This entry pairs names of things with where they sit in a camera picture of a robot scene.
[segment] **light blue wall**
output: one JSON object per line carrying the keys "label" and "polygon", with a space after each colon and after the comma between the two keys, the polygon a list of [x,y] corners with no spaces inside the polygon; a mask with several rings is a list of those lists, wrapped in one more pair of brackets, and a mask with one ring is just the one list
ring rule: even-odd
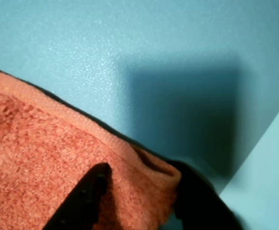
{"label": "light blue wall", "polygon": [[279,0],[0,0],[0,69],[221,191],[279,111]]}
{"label": "light blue wall", "polygon": [[279,230],[279,114],[221,198],[241,216],[246,230]]}

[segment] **black object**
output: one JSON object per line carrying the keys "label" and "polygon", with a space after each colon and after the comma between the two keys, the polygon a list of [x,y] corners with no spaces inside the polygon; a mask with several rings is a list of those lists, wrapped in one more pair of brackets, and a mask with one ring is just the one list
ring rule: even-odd
{"label": "black object", "polygon": [[168,163],[182,174],[174,210],[177,219],[182,220],[184,230],[243,229],[213,187],[199,173],[182,162]]}
{"label": "black object", "polygon": [[98,221],[101,196],[106,193],[108,163],[93,166],[78,182],[43,230],[91,230]]}

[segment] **blue surface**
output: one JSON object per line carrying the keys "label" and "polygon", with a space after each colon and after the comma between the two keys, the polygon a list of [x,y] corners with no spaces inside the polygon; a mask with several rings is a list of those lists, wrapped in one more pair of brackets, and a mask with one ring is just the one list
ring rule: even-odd
{"label": "blue surface", "polygon": [[221,198],[245,223],[245,230],[279,230],[279,114]]}
{"label": "blue surface", "polygon": [[0,0],[0,69],[220,192],[279,111],[279,0]]}

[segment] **orange towel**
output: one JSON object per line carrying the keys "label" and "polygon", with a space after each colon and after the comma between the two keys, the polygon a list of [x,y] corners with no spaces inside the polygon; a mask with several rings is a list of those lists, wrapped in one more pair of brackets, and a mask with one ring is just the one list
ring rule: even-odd
{"label": "orange towel", "polygon": [[36,88],[0,72],[0,230],[37,230],[95,164],[112,183],[96,229],[153,230],[180,172]]}

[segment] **folded towel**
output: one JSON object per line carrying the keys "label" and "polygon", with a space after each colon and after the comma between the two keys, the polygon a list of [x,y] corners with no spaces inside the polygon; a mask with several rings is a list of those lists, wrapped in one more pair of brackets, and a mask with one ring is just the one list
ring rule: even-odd
{"label": "folded towel", "polygon": [[94,230],[153,230],[167,220],[177,169],[0,72],[0,230],[42,229],[100,162],[112,182]]}

